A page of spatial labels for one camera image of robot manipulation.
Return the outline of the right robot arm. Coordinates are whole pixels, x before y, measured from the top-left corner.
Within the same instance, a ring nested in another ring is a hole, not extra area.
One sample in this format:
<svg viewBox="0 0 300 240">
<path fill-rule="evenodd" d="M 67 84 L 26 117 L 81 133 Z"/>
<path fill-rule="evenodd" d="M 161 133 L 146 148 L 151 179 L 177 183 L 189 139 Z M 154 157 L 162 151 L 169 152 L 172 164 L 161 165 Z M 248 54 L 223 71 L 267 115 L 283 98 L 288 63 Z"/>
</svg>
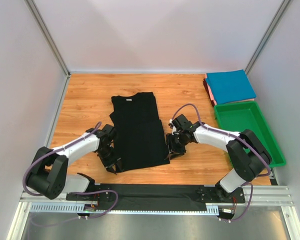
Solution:
<svg viewBox="0 0 300 240">
<path fill-rule="evenodd" d="M 226 131 L 197 121 L 192 123 L 183 114 L 169 121 L 172 129 L 166 135 L 169 156 L 173 159 L 186 153 L 190 143 L 204 144 L 227 152 L 232 170 L 214 187 L 219 199 L 224 200 L 245 183 L 253 181 L 263 170 L 270 169 L 272 157 L 256 134 Z"/>
</svg>

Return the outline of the black t-shirt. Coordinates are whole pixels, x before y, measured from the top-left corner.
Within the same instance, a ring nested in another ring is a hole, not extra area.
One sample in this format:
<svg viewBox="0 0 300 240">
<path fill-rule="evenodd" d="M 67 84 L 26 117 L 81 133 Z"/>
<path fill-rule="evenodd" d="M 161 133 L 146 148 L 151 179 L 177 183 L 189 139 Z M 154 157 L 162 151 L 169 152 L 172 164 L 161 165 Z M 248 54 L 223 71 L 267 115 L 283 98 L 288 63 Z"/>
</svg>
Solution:
<svg viewBox="0 0 300 240">
<path fill-rule="evenodd" d="M 170 160 L 165 132 L 152 92 L 112 96 L 109 115 L 117 131 L 114 149 L 124 171 L 167 165 Z"/>
</svg>

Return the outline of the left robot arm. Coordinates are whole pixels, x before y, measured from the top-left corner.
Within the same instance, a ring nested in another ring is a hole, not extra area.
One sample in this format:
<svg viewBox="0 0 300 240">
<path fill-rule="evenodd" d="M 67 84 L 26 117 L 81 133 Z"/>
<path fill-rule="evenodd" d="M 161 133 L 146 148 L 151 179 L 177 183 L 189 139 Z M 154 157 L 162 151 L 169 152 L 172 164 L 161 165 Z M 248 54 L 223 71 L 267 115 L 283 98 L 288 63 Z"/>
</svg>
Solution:
<svg viewBox="0 0 300 240">
<path fill-rule="evenodd" d="M 23 190 L 31 196 L 44 196 L 50 200 L 63 193 L 87 195 L 95 184 L 94 179 L 82 173 L 68 174 L 68 168 L 89 153 L 97 154 L 105 170 L 116 174 L 121 161 L 113 147 L 117 132 L 112 125 L 100 126 L 98 122 L 64 145 L 39 148 L 23 176 Z"/>
</svg>

